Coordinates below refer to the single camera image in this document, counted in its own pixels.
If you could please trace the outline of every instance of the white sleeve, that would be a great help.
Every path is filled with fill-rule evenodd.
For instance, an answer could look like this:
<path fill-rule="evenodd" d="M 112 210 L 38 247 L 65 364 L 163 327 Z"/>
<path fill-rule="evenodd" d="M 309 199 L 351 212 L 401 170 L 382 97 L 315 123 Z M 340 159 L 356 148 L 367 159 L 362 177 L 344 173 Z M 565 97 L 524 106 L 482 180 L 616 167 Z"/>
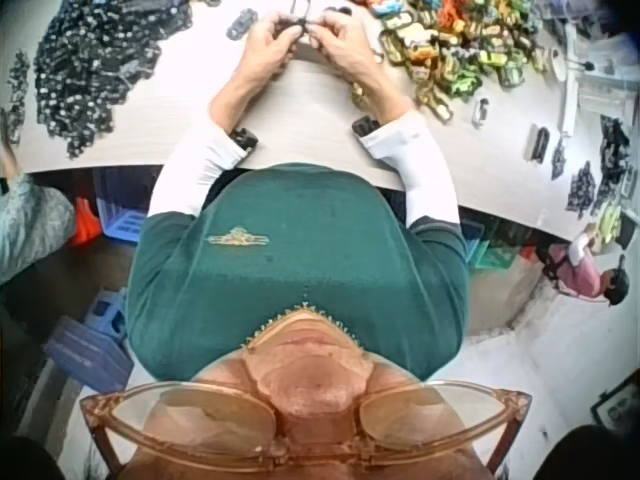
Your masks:
<path fill-rule="evenodd" d="M 574 267 L 580 265 L 580 262 L 584 258 L 584 249 L 589 245 L 589 235 L 586 233 L 581 233 L 576 237 L 576 239 L 571 242 L 569 248 L 567 249 L 567 255 L 569 255 L 569 262 Z"/>
<path fill-rule="evenodd" d="M 407 226 L 425 215 L 460 223 L 449 167 L 420 112 L 410 110 L 360 141 L 373 158 L 400 174 L 407 192 Z"/>
<path fill-rule="evenodd" d="M 151 195 L 149 216 L 180 212 L 198 216 L 213 182 L 245 157 L 209 118 L 187 130 L 162 168 Z"/>

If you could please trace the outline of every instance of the person in pink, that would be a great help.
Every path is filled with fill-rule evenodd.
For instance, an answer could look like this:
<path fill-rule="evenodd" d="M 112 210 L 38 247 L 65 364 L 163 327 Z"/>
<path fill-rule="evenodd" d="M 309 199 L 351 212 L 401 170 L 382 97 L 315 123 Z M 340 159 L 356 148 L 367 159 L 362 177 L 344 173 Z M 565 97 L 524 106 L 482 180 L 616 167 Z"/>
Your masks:
<path fill-rule="evenodd" d="M 624 255 L 619 264 L 600 273 L 593 253 L 600 250 L 601 239 L 595 224 L 589 224 L 585 230 L 568 246 L 551 245 L 548 250 L 539 249 L 538 258 L 545 264 L 543 274 L 550 280 L 564 284 L 580 297 L 606 298 L 610 305 L 622 303 L 629 293 L 629 275 L 624 269 Z"/>

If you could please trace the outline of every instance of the picture frame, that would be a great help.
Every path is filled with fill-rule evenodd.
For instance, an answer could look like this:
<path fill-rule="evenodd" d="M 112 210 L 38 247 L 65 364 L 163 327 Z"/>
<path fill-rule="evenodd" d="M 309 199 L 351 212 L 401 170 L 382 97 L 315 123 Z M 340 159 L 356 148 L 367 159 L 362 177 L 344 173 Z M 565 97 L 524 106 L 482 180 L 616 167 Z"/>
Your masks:
<path fill-rule="evenodd" d="M 620 385 L 600 395 L 591 407 L 594 421 L 618 435 L 624 435 L 633 424 L 633 415 L 640 410 L 640 369 Z"/>

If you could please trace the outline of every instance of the light blue clothing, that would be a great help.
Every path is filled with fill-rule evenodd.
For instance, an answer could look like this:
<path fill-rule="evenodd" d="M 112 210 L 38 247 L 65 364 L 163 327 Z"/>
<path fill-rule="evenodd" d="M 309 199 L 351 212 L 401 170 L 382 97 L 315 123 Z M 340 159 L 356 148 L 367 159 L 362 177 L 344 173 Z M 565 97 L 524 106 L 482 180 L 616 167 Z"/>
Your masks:
<path fill-rule="evenodd" d="M 0 197 L 0 285 L 62 247 L 75 230 L 65 196 L 20 175 Z"/>

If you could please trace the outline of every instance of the pink shirt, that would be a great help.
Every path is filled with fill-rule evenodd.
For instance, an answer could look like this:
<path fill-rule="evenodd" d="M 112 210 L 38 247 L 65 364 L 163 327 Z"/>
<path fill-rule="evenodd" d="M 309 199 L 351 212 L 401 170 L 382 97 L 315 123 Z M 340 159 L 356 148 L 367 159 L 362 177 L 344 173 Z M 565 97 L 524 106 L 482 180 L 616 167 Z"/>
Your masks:
<path fill-rule="evenodd" d="M 552 245 L 549 248 L 549 254 L 554 262 L 559 262 L 567 255 L 567 246 Z M 584 258 L 577 267 L 571 265 L 567 259 L 558 269 L 558 278 L 578 295 L 589 298 L 600 296 L 600 272 L 588 248 L 585 249 Z"/>

